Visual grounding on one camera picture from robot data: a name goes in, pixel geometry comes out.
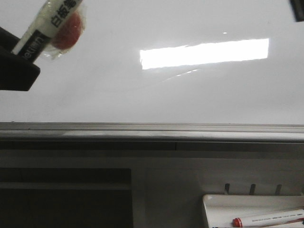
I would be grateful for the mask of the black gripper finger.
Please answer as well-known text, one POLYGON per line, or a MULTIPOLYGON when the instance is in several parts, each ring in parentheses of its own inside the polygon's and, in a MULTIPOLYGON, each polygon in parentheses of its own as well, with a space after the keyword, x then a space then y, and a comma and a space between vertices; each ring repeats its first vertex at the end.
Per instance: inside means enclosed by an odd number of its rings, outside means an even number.
POLYGON ((11 51, 19 38, 0 29, 0 89, 28 91, 40 74, 40 68, 11 51))

